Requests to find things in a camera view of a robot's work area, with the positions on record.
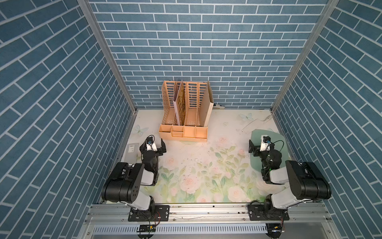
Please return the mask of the green cutting board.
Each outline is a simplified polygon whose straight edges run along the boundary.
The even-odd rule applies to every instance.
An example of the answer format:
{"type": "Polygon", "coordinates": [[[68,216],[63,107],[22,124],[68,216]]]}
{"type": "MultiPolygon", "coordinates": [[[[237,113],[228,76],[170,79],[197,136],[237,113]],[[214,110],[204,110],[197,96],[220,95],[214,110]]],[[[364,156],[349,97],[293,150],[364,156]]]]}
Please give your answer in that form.
{"type": "MultiPolygon", "coordinates": [[[[273,132],[271,130],[264,130],[264,129],[255,129],[251,133],[251,140],[254,145],[260,145],[261,144],[261,136],[262,135],[268,135],[271,138],[271,142],[275,143],[275,149],[278,150],[282,154],[282,162],[280,165],[280,168],[283,168],[286,166],[285,162],[286,160],[290,160],[290,156],[288,153],[288,148],[287,148],[287,141],[278,132],[273,132]]],[[[253,156],[250,154],[250,164],[251,167],[260,172],[262,168],[262,163],[260,160],[260,157],[258,156],[253,156]]]]}

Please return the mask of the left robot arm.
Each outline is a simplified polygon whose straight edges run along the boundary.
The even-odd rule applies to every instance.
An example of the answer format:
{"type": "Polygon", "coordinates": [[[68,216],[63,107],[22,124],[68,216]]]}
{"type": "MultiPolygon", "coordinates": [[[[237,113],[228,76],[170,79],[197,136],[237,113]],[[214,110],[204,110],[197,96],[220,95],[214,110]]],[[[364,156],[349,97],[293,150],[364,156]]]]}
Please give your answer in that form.
{"type": "Polygon", "coordinates": [[[153,214],[155,202],[152,196],[140,191],[141,186],[155,186],[159,177],[159,156],[167,152],[161,140],[161,146],[155,144],[155,136],[148,136],[140,145],[141,163],[119,162],[107,178],[101,197],[105,201],[124,203],[134,211],[153,214]]]}

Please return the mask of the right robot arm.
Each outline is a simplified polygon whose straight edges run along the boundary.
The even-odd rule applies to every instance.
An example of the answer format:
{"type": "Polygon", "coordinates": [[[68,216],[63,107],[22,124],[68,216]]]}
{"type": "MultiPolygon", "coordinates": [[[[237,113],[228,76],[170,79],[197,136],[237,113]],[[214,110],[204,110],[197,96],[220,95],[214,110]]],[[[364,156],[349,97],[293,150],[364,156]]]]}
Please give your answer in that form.
{"type": "Polygon", "coordinates": [[[286,160],[285,167],[281,167],[282,153],[275,149],[269,136],[264,136],[260,145],[249,140],[249,153],[260,158],[265,183],[288,185],[283,191],[266,197],[265,212],[284,212],[299,203],[331,198],[331,187],[313,162],[286,160]]]}

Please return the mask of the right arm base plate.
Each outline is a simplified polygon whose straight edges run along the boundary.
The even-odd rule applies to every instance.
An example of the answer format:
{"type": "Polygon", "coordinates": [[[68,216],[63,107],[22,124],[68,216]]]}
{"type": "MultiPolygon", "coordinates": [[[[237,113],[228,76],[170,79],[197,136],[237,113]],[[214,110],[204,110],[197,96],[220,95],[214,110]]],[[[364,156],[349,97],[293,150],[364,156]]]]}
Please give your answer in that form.
{"type": "Polygon", "coordinates": [[[249,218],[251,221],[288,221],[287,210],[266,208],[263,204],[250,204],[247,206],[249,218]]]}

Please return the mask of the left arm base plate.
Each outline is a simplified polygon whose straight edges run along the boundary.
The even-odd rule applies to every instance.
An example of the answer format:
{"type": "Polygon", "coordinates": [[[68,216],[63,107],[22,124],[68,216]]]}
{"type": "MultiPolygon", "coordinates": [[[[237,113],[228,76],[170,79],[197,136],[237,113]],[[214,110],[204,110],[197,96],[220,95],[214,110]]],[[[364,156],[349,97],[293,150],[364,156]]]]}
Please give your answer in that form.
{"type": "Polygon", "coordinates": [[[130,209],[129,222],[168,222],[170,215],[169,205],[150,206],[148,210],[142,211],[130,209]]]}

